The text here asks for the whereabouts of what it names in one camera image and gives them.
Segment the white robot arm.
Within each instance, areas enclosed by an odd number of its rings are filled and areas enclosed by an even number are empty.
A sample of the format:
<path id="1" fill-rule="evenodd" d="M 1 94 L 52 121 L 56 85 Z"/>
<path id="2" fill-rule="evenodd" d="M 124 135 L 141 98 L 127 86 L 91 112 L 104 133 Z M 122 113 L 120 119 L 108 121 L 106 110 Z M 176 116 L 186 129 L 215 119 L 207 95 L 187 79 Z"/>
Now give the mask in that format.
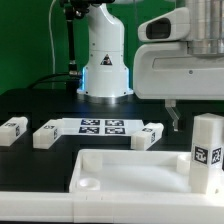
<path id="1" fill-rule="evenodd" d="M 144 44 L 133 69 L 123 59 L 124 26 L 107 7 L 88 14 L 89 60 L 78 93 L 114 101 L 224 100 L 224 0 L 176 0 L 176 8 L 141 24 Z"/>

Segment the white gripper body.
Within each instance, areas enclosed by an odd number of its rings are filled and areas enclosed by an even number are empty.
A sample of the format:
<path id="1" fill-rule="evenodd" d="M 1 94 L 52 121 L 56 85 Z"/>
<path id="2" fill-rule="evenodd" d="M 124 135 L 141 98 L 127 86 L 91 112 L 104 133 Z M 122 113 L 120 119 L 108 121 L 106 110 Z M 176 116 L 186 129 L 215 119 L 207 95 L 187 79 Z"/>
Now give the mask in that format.
<path id="1" fill-rule="evenodd" d="M 142 45 L 133 89 L 140 99 L 224 100 L 224 56 L 192 56 L 183 42 Z"/>

